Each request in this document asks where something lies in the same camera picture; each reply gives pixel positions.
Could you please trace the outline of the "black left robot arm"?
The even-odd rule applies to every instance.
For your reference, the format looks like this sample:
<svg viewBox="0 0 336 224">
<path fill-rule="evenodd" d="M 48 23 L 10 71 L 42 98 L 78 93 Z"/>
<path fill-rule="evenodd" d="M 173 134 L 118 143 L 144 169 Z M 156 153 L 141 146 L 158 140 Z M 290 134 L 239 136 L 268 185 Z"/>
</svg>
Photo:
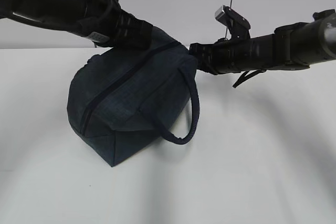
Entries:
<svg viewBox="0 0 336 224">
<path fill-rule="evenodd" d="M 1 18 L 65 31 L 98 47 L 148 49 L 152 24 L 124 11 L 119 0 L 1 0 Z"/>
</svg>

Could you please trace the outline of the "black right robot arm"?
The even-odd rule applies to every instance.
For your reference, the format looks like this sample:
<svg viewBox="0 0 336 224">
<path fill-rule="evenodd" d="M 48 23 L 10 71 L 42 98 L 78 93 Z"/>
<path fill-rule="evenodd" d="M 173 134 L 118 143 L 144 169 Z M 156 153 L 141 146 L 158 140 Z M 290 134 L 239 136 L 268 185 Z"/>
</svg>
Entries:
<svg viewBox="0 0 336 224">
<path fill-rule="evenodd" d="M 230 39 L 213 44 L 193 43 L 189 53 L 201 71 L 214 75 L 257 70 L 297 71 L 335 60 L 335 9 L 315 12 L 311 23 L 278 27 L 270 35 L 251 38 L 250 23 L 228 6 L 215 13 Z"/>
</svg>

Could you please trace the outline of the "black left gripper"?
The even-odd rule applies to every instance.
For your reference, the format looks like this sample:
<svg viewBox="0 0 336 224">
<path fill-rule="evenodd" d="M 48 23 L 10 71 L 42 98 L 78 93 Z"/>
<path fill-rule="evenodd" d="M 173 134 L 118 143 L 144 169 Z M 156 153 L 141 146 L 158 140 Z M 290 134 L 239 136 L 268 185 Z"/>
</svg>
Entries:
<svg viewBox="0 0 336 224">
<path fill-rule="evenodd" d="M 153 25 L 124 11 L 119 0 L 109 0 L 109 47 L 147 50 L 152 42 Z"/>
</svg>

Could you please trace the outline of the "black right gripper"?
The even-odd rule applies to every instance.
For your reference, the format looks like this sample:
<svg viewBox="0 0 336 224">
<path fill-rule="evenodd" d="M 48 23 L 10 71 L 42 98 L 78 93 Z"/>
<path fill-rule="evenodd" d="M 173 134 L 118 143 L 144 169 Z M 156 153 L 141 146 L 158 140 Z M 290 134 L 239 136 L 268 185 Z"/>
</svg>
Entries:
<svg viewBox="0 0 336 224">
<path fill-rule="evenodd" d="M 251 39 L 219 39 L 213 44 L 190 44 L 188 53 L 195 57 L 197 70 L 210 74 L 249 72 L 244 65 L 250 58 Z"/>
</svg>

